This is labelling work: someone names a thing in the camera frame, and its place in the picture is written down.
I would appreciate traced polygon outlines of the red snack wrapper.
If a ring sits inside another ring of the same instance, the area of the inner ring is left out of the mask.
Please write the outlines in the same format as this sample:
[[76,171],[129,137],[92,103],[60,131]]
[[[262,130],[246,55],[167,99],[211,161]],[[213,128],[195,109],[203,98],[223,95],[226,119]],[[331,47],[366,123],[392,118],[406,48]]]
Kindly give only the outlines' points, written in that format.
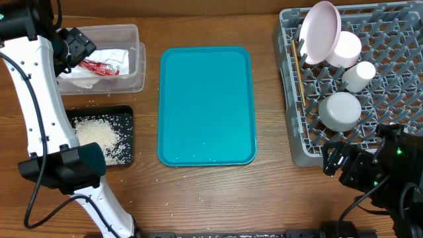
[[118,75],[120,72],[118,66],[111,65],[109,63],[91,61],[87,59],[80,62],[79,66],[89,71],[92,71],[95,75],[99,76],[114,76]]

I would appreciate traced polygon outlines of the white napkin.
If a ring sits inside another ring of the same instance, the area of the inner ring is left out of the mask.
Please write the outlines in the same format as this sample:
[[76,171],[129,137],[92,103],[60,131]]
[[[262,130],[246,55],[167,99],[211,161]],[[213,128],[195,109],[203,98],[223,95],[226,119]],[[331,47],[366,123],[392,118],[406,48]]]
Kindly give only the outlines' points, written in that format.
[[[120,72],[118,75],[127,75],[130,73],[129,51],[121,49],[95,50],[90,56],[84,60],[109,63],[118,66]],[[93,85],[98,83],[102,77],[95,75],[92,71],[84,69],[79,65],[72,69],[71,73],[61,73],[59,78],[65,79],[73,83],[75,86],[92,89]]]

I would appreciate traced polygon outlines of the grey-white bowl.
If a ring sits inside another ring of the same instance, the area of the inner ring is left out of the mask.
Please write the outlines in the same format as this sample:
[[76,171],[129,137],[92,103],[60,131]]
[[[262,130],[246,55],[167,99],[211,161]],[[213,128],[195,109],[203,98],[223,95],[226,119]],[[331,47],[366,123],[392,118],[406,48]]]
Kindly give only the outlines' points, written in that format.
[[321,122],[330,130],[346,132],[358,122],[362,110],[359,100],[350,93],[339,92],[319,104]]

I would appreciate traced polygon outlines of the white paper cup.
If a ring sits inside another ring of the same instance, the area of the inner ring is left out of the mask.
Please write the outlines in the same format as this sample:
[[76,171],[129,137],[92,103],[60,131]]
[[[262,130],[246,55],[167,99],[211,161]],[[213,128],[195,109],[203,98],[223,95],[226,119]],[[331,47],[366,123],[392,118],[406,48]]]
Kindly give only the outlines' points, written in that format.
[[362,91],[375,77],[376,68],[368,61],[361,61],[344,72],[342,82],[347,82],[346,89],[353,93]]

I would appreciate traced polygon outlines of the small pink bowl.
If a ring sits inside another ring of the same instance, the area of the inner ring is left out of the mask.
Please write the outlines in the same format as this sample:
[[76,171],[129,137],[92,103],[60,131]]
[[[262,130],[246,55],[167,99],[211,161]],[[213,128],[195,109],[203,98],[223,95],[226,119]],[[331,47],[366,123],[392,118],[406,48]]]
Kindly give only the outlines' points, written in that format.
[[334,67],[352,67],[360,56],[362,43],[358,36],[349,31],[341,31],[335,49],[325,59]]

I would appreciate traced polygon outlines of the wooden chopstick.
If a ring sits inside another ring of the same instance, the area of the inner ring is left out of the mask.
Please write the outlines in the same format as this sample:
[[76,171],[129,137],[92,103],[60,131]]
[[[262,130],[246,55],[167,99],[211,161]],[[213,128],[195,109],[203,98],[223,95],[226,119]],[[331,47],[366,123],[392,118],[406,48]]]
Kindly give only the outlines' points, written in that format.
[[299,90],[300,90],[300,93],[301,93],[301,101],[303,103],[303,106],[305,106],[303,83],[302,83],[302,80],[301,80],[301,70],[299,68],[299,60],[298,60],[298,57],[297,57],[297,48],[296,48],[296,45],[295,45],[295,40],[291,40],[291,45],[292,45],[292,48],[293,48],[295,67],[296,67],[297,77],[298,77],[298,85],[299,85]]

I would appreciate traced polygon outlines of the large white plate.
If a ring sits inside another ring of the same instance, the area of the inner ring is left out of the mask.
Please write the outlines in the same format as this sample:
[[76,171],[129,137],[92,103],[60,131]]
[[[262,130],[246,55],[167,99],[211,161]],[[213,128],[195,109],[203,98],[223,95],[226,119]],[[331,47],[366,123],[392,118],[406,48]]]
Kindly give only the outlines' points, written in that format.
[[299,39],[304,40],[300,56],[307,55],[305,63],[315,65],[324,61],[334,51],[340,38],[341,18],[336,7],[321,1],[306,14]]

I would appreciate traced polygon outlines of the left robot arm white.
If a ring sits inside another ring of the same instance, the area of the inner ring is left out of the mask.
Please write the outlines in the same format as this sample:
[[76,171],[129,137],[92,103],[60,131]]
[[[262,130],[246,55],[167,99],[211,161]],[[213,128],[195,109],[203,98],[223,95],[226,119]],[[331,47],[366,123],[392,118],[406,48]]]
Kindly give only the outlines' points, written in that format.
[[69,123],[57,77],[69,73],[95,51],[80,30],[61,27],[49,1],[1,5],[1,57],[11,74],[28,137],[22,177],[58,189],[78,202],[103,237],[141,237],[135,219],[110,189],[106,163],[96,143],[81,145]]

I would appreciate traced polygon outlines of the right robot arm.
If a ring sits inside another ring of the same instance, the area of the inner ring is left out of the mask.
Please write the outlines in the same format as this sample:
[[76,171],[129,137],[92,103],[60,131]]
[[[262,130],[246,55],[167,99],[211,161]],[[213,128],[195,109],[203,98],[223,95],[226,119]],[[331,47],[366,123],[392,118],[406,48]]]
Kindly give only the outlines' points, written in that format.
[[345,217],[366,198],[376,207],[373,214],[393,220],[397,237],[422,236],[422,137],[402,124],[378,124],[375,135],[380,139],[375,153],[341,141],[322,147],[324,174],[341,170],[339,181],[362,192],[337,221],[322,224],[326,237],[359,237]]

